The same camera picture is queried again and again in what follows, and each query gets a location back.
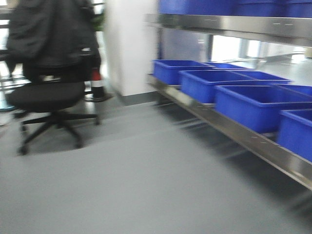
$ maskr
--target blue plastic bin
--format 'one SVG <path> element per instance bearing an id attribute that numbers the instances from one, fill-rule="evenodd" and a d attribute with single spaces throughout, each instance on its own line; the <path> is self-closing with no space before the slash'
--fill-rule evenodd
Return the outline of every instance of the blue plastic bin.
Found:
<path id="1" fill-rule="evenodd" d="M 234 0 L 160 0 L 161 14 L 230 16 Z"/>
<path id="2" fill-rule="evenodd" d="M 312 110 L 282 111 L 277 143 L 312 161 Z"/>
<path id="3" fill-rule="evenodd" d="M 312 0 L 286 1 L 285 17 L 312 18 Z"/>
<path id="4" fill-rule="evenodd" d="M 230 69 L 230 70 L 253 70 L 252 68 L 241 67 L 230 63 L 222 62 L 204 62 L 206 65 L 214 66 L 214 69 Z"/>
<path id="5" fill-rule="evenodd" d="M 281 110 L 310 109 L 312 97 L 278 86 L 217 86 L 215 109 L 258 133 L 276 132 Z"/>
<path id="6" fill-rule="evenodd" d="M 154 60 L 154 76 L 169 85 L 180 85 L 179 71 L 207 70 L 212 66 L 192 60 Z"/>
<path id="7" fill-rule="evenodd" d="M 258 85 L 271 85 L 271 84 L 289 84 L 291 82 L 290 79 L 285 79 L 282 77 L 274 76 L 268 73 L 260 72 L 260 71 L 234 71 L 236 73 L 240 73 L 246 76 L 250 76 L 254 79 L 259 80 L 257 82 Z"/>
<path id="8" fill-rule="evenodd" d="M 216 85 L 253 85 L 255 80 L 226 70 L 181 71 L 181 91 L 202 103 L 215 101 Z"/>
<path id="9" fill-rule="evenodd" d="M 235 15 L 283 17 L 285 8 L 284 0 L 238 0 Z"/>
<path id="10" fill-rule="evenodd" d="M 295 92 L 299 92 L 301 94 L 312 96 L 312 87 L 311 86 L 305 86 L 305 85 L 293 85 L 293 84 L 279 84 L 279 87 L 282 87 L 284 89 L 290 89 Z"/>

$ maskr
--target metal shelf edge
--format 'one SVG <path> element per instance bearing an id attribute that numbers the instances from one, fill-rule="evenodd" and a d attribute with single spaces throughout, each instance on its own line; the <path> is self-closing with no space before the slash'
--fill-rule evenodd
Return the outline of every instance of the metal shelf edge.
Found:
<path id="1" fill-rule="evenodd" d="M 147 14 L 145 19 L 164 28 L 312 47 L 308 18 Z"/>

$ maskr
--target chair leg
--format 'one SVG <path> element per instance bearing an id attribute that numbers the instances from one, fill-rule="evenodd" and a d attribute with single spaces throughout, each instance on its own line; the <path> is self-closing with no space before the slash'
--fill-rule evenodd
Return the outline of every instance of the chair leg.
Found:
<path id="1" fill-rule="evenodd" d="M 76 147 L 82 147 L 82 138 L 81 136 L 70 126 L 64 119 L 58 120 L 59 124 L 62 125 L 74 138 L 76 138 Z"/>
<path id="2" fill-rule="evenodd" d="M 35 130 L 30 136 L 28 136 L 23 144 L 26 145 L 27 143 L 29 143 L 31 140 L 33 140 L 34 138 L 36 138 L 37 136 L 39 136 L 41 133 L 43 133 L 44 131 L 46 131 L 48 128 L 50 128 L 54 123 L 52 121 L 46 122 L 44 123 L 41 127 L 39 127 L 37 130 Z"/>
<path id="3" fill-rule="evenodd" d="M 96 125 L 99 125 L 99 117 L 97 114 L 64 114 L 62 115 L 63 120 L 76 120 L 76 119 L 88 119 L 88 118 L 95 118 Z"/>
<path id="4" fill-rule="evenodd" d="M 23 121 L 22 125 L 31 124 L 31 123 L 45 123 L 50 118 L 51 118 L 50 116 L 46 116 L 46 117 L 41 117 L 41 118 L 36 118 L 36 119 L 30 119 L 30 120 Z"/>

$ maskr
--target red and white cone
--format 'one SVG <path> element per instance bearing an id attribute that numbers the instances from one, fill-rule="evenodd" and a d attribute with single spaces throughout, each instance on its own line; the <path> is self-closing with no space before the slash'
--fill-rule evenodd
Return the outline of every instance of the red and white cone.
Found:
<path id="1" fill-rule="evenodd" d="M 85 100 L 102 102 L 112 97 L 112 94 L 105 93 L 101 74 L 97 68 L 94 68 L 92 70 L 91 92 L 85 96 Z"/>

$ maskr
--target white wall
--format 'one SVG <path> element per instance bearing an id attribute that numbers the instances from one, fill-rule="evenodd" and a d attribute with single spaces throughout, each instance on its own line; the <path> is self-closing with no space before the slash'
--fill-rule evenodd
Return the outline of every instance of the white wall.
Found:
<path id="1" fill-rule="evenodd" d="M 157 0 L 106 0 L 104 40 L 113 87 L 129 96 L 152 91 L 146 75 L 156 59 L 156 28 L 144 22 L 157 12 Z"/>

